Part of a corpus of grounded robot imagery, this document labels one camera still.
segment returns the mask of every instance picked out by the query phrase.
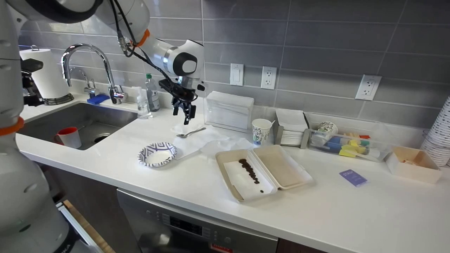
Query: dishwasher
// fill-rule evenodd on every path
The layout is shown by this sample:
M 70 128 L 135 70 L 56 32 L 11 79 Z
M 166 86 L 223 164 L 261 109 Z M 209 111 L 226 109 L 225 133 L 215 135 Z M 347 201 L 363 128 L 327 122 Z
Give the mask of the dishwasher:
M 116 190 L 142 253 L 275 253 L 277 237 Z

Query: faucet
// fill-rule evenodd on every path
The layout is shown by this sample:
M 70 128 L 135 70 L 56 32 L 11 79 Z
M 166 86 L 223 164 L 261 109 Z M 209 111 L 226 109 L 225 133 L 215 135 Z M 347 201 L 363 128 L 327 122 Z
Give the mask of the faucet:
M 122 101 L 125 100 L 124 88 L 122 88 L 122 86 L 114 83 L 112 70 L 111 70 L 111 65 L 109 65 L 107 55 L 102 50 L 100 50 L 100 48 L 97 48 L 94 45 L 74 43 L 74 45 L 66 48 L 66 50 L 62 53 L 62 56 L 60 56 L 62 76 L 63 76 L 63 79 L 67 80 L 67 86 L 71 86 L 70 84 L 70 57 L 77 49 L 90 49 L 101 57 L 104 69 L 107 72 L 108 83 L 109 83 L 111 101 L 112 101 L 112 104 L 122 104 Z

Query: small box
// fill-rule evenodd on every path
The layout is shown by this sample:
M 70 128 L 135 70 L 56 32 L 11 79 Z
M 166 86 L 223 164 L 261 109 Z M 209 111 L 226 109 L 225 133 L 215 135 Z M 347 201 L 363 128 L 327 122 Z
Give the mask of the small box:
M 251 97 L 212 91 L 206 97 L 206 124 L 247 132 L 253 102 Z
M 304 131 L 308 129 L 305 115 L 298 109 L 275 109 L 275 143 L 284 146 L 299 146 Z
M 426 184 L 434 184 L 443 174 L 436 163 L 420 149 L 395 147 L 386 164 L 394 176 Z

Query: cup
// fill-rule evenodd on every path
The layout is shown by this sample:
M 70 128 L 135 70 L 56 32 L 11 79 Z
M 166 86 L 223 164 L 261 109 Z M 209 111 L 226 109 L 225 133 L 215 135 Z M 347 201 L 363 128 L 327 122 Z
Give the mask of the cup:
M 251 121 L 251 126 L 253 126 L 253 143 L 256 145 L 261 145 L 271 128 L 273 122 L 266 119 L 266 118 L 256 118 Z
M 70 147 L 80 147 L 81 139 L 76 126 L 63 128 L 56 133 L 56 142 Z

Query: paper towel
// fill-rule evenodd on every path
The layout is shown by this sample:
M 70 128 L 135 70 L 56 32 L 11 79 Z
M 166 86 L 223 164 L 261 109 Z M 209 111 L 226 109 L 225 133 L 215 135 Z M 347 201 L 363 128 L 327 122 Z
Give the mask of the paper towel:
M 436 146 L 450 149 L 450 97 L 440 109 L 427 139 Z
M 450 160 L 450 149 L 436 146 L 427 139 L 422 142 L 420 149 L 423 149 L 439 167 L 446 166 Z
M 43 67 L 31 74 L 42 98 L 52 100 L 69 94 L 69 86 L 63 80 L 50 49 L 19 50 L 19 56 L 24 60 L 31 57 L 43 62 Z

